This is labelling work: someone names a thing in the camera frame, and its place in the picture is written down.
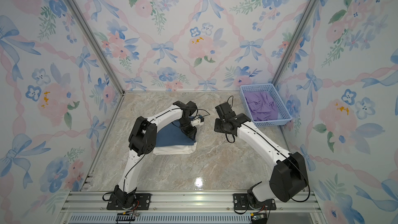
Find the aluminium corner post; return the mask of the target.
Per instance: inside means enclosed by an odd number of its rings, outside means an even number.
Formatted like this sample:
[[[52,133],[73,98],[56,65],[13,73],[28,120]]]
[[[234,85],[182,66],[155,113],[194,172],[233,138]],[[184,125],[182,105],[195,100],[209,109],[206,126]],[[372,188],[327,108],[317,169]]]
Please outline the aluminium corner post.
[[[88,44],[92,47],[94,53],[96,54],[97,58],[99,59],[101,65],[104,67],[105,72],[108,74],[110,77],[110,80],[112,83],[116,86],[117,91],[121,94],[124,95],[125,91],[123,90],[116,74],[114,73],[113,69],[111,68],[110,63],[108,60],[105,58],[101,47],[98,43],[98,41],[95,38],[94,33],[92,32],[89,24],[87,23],[86,19],[84,18],[84,15],[82,11],[80,10],[80,7],[78,6],[76,0],[65,0],[66,5],[69,7],[71,12],[73,13],[74,17],[76,18],[76,21],[82,30],[85,38],[88,41]]]
[[[312,13],[314,12],[315,7],[318,4],[318,2],[319,2],[319,0],[309,0],[308,1],[306,8],[303,11],[303,15],[302,15],[300,21],[298,22],[298,25],[297,25],[295,31],[293,32],[291,42],[290,42],[289,46],[287,47],[285,54],[282,57],[281,63],[279,65],[279,67],[277,68],[275,76],[273,77],[272,84],[274,86],[277,85],[279,79],[283,75],[285,67],[288,64],[296,45],[299,43],[299,40],[301,39],[301,36],[304,33],[304,30],[305,30],[305,28],[309,22],[309,19],[310,19]]]

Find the white t-shirt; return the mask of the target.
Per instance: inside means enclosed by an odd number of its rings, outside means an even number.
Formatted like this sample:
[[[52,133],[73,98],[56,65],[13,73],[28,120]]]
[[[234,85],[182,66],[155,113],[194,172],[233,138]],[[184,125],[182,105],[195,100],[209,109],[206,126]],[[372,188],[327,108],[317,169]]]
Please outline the white t-shirt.
[[[193,145],[174,145],[155,147],[153,153],[155,155],[189,155],[194,153],[197,148],[197,143]]]

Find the blue t-shirt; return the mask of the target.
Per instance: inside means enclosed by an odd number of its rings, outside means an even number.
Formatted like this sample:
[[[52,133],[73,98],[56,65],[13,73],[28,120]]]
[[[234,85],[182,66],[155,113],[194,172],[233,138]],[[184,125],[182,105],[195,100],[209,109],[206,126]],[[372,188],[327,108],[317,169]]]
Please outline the blue t-shirt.
[[[178,121],[166,125],[157,133],[156,148],[169,146],[193,146],[196,140],[187,137],[179,128]]]

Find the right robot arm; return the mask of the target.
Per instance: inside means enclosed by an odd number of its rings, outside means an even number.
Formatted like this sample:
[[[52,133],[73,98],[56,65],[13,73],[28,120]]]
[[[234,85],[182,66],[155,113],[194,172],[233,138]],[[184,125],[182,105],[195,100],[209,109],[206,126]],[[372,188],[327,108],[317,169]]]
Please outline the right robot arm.
[[[249,144],[272,169],[269,181],[262,181],[247,190],[248,205],[254,209],[265,207],[268,200],[292,200],[309,187],[304,157],[281,148],[260,131],[245,114],[235,114],[228,102],[215,107],[218,118],[214,131],[240,138]]]

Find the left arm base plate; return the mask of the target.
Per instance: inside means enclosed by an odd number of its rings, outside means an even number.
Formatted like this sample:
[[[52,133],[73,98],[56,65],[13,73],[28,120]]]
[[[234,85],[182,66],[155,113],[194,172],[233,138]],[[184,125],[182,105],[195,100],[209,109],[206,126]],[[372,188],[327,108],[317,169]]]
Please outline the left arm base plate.
[[[127,199],[119,200],[114,194],[111,194],[106,209],[110,211],[132,211],[149,210],[152,194],[134,194]]]

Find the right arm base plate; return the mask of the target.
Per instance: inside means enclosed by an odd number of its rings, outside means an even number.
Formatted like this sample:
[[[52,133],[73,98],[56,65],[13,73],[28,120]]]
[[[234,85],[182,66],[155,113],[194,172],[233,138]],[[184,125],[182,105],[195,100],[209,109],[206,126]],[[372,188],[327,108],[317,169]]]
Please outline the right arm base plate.
[[[233,203],[236,211],[276,210],[274,199],[260,202],[249,194],[233,194]]]

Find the left aluminium corner post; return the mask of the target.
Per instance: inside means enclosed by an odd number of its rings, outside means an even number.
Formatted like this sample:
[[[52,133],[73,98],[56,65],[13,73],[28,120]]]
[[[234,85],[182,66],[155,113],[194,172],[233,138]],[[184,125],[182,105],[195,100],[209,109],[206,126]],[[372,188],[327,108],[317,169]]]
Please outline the left aluminium corner post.
[[[97,58],[99,59],[101,65],[104,67],[105,72],[108,74],[110,77],[110,80],[112,83],[116,86],[117,91],[121,94],[124,95],[125,91],[123,90],[116,74],[114,73],[113,69],[111,68],[110,63],[108,60],[105,58],[101,47],[98,43],[98,41],[95,38],[94,33],[92,32],[89,24],[87,23],[86,19],[84,18],[84,15],[82,11],[80,10],[80,7],[78,6],[76,0],[65,0],[66,5],[69,7],[71,12],[73,13],[74,17],[76,18],[76,21],[82,30],[85,38],[88,41],[88,44],[92,47],[94,53],[96,54]]]

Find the purple t-shirt in basket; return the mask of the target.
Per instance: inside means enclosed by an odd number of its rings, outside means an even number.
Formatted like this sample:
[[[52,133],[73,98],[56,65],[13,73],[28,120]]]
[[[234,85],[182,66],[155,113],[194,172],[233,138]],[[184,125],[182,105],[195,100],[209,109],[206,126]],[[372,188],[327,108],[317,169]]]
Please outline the purple t-shirt in basket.
[[[266,91],[245,91],[245,100],[254,121],[278,119],[278,107],[272,96]]]

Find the small green circuit board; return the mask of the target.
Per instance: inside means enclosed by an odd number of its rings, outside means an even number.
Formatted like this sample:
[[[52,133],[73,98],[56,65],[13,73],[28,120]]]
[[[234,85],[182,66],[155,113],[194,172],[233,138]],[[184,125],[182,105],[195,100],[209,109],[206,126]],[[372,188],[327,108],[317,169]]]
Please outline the small green circuit board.
[[[251,224],[267,224],[268,216],[266,214],[254,214],[252,213],[250,216]]]

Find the right aluminium corner post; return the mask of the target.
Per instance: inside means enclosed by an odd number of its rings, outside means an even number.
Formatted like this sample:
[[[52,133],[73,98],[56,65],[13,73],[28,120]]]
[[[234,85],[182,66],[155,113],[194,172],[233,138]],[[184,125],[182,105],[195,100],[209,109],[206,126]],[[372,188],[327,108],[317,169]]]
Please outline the right aluminium corner post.
[[[318,2],[319,2],[319,0],[309,0],[308,1],[306,8],[303,11],[303,15],[302,15],[300,21],[298,22],[298,25],[297,25],[295,31],[293,32],[291,42],[290,42],[289,46],[287,47],[285,54],[282,57],[281,63],[279,65],[279,67],[277,68],[275,76],[273,77],[272,84],[274,86],[277,85],[279,79],[283,75],[285,67],[288,64],[296,45],[299,43],[299,40],[301,39],[301,36],[304,33],[304,30],[305,30],[305,28],[309,22],[309,19],[310,19],[312,13],[314,12],[315,7],[318,4]]]

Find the light blue plastic basket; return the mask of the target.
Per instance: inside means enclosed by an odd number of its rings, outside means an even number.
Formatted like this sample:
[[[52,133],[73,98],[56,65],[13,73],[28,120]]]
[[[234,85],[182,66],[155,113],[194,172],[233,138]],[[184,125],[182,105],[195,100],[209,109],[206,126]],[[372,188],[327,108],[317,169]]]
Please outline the light blue plastic basket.
[[[272,98],[274,105],[277,107],[276,117],[271,120],[255,120],[254,112],[250,109],[249,103],[246,99],[248,93],[268,93],[269,97]],[[257,127],[267,127],[275,125],[285,125],[287,122],[292,120],[290,113],[288,112],[285,104],[279,96],[276,88],[273,84],[254,84],[254,85],[242,85],[240,86],[240,98],[243,103],[246,115]]]

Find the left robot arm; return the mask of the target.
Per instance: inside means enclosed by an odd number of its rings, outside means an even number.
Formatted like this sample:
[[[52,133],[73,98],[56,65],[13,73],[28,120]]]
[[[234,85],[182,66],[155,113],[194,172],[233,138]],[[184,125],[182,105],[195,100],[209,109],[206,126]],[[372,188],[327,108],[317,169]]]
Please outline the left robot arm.
[[[197,105],[189,101],[174,102],[151,117],[138,117],[129,136],[129,157],[122,178],[115,186],[110,201],[121,209],[137,206],[138,176],[146,155],[188,155],[196,150],[197,126],[204,118],[195,116]]]

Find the aluminium front rail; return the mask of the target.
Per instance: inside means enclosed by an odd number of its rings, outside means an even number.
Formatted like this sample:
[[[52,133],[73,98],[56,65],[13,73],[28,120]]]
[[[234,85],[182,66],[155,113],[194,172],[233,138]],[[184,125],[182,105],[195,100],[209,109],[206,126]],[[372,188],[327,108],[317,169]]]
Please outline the aluminium front rail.
[[[250,213],[235,210],[238,190],[150,191],[149,208],[137,209],[130,224],[139,223],[250,223]],[[71,192],[56,219],[57,224],[122,223],[118,210],[107,209],[103,191]],[[312,192],[301,192],[294,201],[275,200],[266,211],[269,224],[325,224]]]

